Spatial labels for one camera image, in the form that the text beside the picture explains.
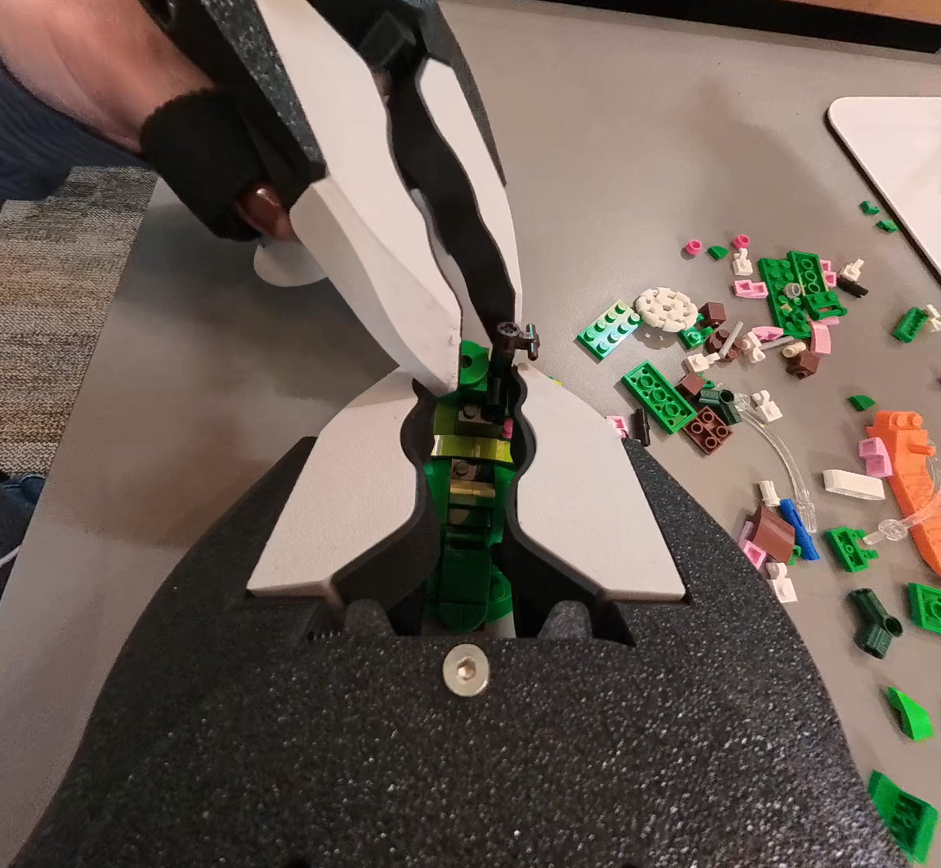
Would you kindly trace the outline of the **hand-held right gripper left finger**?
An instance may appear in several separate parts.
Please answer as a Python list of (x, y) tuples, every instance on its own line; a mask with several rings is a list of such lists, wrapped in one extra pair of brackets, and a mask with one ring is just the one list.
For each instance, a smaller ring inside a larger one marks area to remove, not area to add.
[(397, 369), (339, 411), (311, 453), (248, 583), (257, 598), (312, 597), (339, 612), (412, 598), (441, 555), (425, 464), (437, 399)]

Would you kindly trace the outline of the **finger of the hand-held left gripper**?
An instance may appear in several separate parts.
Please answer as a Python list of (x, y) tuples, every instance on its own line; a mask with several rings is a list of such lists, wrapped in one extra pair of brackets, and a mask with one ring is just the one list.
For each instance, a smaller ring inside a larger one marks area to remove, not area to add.
[(394, 156), (425, 199), (487, 332), (522, 319), (519, 253), (499, 167), (449, 64), (422, 59), (392, 100)]
[(461, 308), (394, 161), (367, 64), (306, 0), (254, 0), (320, 147), (325, 174), (290, 220), (385, 352), (434, 394), (456, 389)]

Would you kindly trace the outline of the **dark lego stalk piece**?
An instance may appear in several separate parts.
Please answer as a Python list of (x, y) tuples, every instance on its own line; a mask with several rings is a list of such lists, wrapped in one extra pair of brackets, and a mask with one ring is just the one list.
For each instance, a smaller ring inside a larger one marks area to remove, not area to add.
[(522, 351), (530, 361), (538, 359), (540, 337), (534, 323), (520, 326), (512, 321), (502, 321), (496, 326), (496, 335), (490, 352), (486, 399), (482, 414), (492, 423), (502, 423), (509, 400), (509, 381), (514, 359)]

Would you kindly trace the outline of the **green lego model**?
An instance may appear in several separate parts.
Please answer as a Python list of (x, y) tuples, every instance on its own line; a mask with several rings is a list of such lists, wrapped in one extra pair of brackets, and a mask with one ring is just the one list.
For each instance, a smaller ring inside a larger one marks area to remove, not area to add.
[(514, 594), (498, 564), (504, 509), (517, 464), (513, 420), (489, 415), (489, 349), (461, 343), (458, 386), (438, 399), (425, 475), (440, 530), (440, 555), (424, 582), (424, 617), (455, 634), (501, 624)]

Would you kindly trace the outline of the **green studded lego plate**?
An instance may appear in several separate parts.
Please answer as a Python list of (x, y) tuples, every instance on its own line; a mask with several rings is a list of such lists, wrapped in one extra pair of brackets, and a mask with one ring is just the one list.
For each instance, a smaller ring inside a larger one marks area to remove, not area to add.
[(617, 299), (575, 337), (595, 359), (602, 361), (643, 324), (632, 304)]

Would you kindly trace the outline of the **brown curved lego slope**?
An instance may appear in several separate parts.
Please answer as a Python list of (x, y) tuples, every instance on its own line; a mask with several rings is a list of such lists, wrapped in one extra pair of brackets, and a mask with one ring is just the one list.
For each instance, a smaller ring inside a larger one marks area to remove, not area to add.
[(759, 505), (750, 519), (747, 541), (770, 558), (788, 564), (796, 544), (795, 529), (774, 509)]

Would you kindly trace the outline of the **clear curved lego piece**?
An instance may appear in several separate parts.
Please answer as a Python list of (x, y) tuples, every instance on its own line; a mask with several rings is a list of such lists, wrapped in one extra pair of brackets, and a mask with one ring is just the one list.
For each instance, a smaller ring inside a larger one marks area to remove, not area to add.
[(773, 429), (775, 422), (770, 424), (763, 423), (759, 416), (752, 410), (750, 396), (742, 393), (736, 395), (736, 404), (738, 405), (742, 419), (753, 426), (759, 435), (761, 435), (775, 450), (781, 462), (783, 463), (792, 484), (792, 499), (806, 525), (809, 534), (817, 533), (817, 514), (816, 507), (812, 500), (809, 485), (805, 479), (804, 473), (798, 466), (792, 452), (787, 444)]

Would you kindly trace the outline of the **blue lego piece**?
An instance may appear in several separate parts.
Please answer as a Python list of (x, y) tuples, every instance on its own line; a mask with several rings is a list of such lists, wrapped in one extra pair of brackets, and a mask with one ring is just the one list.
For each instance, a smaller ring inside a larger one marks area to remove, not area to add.
[(779, 503), (781, 517), (786, 521), (794, 532), (794, 545), (801, 549), (801, 557), (807, 561), (819, 561), (819, 552), (812, 536), (807, 531), (806, 525), (794, 503), (794, 500), (782, 498)]

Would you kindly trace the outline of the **white lego tile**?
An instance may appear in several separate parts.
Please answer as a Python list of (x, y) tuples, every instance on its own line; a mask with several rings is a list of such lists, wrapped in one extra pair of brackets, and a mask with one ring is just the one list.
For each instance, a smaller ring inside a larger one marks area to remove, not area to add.
[(821, 478), (824, 489), (832, 495), (866, 501), (883, 501), (886, 498), (885, 483), (875, 476), (826, 469), (822, 471)]

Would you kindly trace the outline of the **large green lego plate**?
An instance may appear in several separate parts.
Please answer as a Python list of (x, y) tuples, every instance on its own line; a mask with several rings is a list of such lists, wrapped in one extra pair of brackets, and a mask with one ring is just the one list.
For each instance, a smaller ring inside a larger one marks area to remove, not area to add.
[(811, 335), (809, 321), (803, 308), (803, 294), (791, 298), (786, 288), (797, 282), (792, 263), (788, 259), (760, 258), (759, 276), (767, 288), (767, 303), (772, 324), (783, 331), (784, 336), (808, 340)]

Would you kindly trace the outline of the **clear lego stick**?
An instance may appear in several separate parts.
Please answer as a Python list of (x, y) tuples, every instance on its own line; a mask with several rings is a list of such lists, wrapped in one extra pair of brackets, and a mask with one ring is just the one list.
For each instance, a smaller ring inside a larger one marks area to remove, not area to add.
[(875, 529), (864, 534), (860, 544), (866, 548), (876, 548), (884, 543), (896, 543), (904, 540), (914, 531), (915, 527), (929, 521), (937, 512), (932, 509), (921, 509), (914, 514), (901, 519), (884, 519)]

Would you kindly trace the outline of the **green lego slope brick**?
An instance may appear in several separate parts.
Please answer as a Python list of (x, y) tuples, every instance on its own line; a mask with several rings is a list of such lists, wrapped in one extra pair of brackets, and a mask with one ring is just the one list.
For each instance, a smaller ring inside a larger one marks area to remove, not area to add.
[(900, 789), (881, 771), (873, 770), (867, 791), (889, 833), (905, 857), (925, 864), (939, 825), (938, 810), (925, 800)]

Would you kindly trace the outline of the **person's left hand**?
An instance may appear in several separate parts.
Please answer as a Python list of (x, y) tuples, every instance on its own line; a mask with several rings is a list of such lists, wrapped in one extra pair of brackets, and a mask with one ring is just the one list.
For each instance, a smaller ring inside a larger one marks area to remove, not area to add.
[(1, 0), (1, 51), (20, 85), (146, 161), (218, 237), (297, 239), (238, 109), (138, 0)]

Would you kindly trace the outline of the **person's leg in jeans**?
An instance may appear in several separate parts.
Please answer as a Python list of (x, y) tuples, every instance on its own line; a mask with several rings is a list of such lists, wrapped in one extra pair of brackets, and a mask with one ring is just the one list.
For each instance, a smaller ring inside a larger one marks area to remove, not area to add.
[(45, 476), (1, 472), (1, 594), (13, 569), (41, 492)]

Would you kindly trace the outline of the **white rounded board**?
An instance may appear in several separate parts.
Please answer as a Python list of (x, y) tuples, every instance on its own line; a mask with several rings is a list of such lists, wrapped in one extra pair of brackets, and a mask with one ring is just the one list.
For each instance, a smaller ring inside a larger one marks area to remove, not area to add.
[(827, 121), (939, 276), (940, 98), (838, 98)]

